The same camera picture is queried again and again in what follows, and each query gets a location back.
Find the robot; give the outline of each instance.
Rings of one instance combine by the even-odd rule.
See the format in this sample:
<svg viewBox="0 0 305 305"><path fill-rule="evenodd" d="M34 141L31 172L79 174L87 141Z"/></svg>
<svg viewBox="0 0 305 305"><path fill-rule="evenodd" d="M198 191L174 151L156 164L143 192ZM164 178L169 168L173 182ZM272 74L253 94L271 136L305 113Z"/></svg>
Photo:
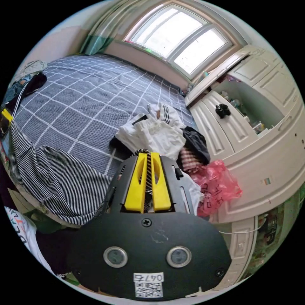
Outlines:
<svg viewBox="0 0 305 305"><path fill-rule="evenodd" d="M68 265L80 284L138 301L174 300L216 287L230 253L218 230L195 216L185 179L176 162L157 153L122 162L100 215L71 244Z"/></svg>

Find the white cable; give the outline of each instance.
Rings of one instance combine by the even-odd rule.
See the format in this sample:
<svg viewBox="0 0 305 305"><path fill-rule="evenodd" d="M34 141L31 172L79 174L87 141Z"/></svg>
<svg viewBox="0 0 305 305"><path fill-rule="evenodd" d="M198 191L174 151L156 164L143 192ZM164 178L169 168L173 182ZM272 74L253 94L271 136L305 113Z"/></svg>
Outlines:
<svg viewBox="0 0 305 305"><path fill-rule="evenodd" d="M254 229L254 230L252 230L252 231L247 231L247 232L231 232L231 233L229 233L229 232L221 232L221 231L219 231L219 232L222 233L222 234L246 234L246 233L255 232L255 231L259 230L262 226L260 226L260 227L258 227L258 228L256 228L256 229Z"/></svg>
<svg viewBox="0 0 305 305"><path fill-rule="evenodd" d="M14 111L13 111L13 114L12 114L12 117L15 118L15 115L17 113L17 110L18 110L18 107L20 105L20 101L21 101L21 96L23 94L23 91L25 90L26 86L28 85L28 82L24 85L24 87L22 88L19 96L18 96L18 99L17 99L17 102L16 102L16 105L15 105L15 108L14 108Z"/></svg>

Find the curtain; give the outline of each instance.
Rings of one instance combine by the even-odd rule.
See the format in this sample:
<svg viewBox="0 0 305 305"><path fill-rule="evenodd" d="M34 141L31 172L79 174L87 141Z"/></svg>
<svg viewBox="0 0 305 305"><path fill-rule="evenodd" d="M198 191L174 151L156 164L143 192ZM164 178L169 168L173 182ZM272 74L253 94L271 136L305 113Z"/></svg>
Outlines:
<svg viewBox="0 0 305 305"><path fill-rule="evenodd" d="M93 26L80 53L86 55L103 53L114 40L124 20L148 1L151 0L121 0L116 3Z"/></svg>

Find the pink plastic bag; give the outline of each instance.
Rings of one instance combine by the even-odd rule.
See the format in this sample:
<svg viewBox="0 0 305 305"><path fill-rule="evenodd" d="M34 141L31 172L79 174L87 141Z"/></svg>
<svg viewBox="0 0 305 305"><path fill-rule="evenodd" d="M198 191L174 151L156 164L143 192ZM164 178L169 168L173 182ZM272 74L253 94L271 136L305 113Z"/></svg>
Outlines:
<svg viewBox="0 0 305 305"><path fill-rule="evenodd" d="M204 200L198 206L197 215L199 217L207 217L215 213L223 202L242 195L237 180L232 177L222 160L199 167L190 173L190 176L195 183L200 185L201 192L205 195Z"/></svg>

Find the window pane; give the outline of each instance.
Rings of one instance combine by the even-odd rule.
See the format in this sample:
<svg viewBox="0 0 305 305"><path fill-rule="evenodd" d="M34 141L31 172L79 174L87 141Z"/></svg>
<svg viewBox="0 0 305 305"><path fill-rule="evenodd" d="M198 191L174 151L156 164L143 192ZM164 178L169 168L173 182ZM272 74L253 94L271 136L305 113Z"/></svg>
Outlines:
<svg viewBox="0 0 305 305"><path fill-rule="evenodd" d="M175 46L201 25L201 22L180 12L161 25L147 40L145 46L167 57Z"/></svg>
<svg viewBox="0 0 305 305"><path fill-rule="evenodd" d="M175 9L170 9L166 11L164 14L162 14L158 19L156 19L150 26L147 27L147 29L140 35L140 37L137 39L137 43L143 44L144 40L146 37L154 31L154 29L165 19L176 13L177 10Z"/></svg>
<svg viewBox="0 0 305 305"><path fill-rule="evenodd" d="M191 74L209 56L225 45L225 43L225 39L221 38L216 30L209 30L183 50L174 62L187 73Z"/></svg>

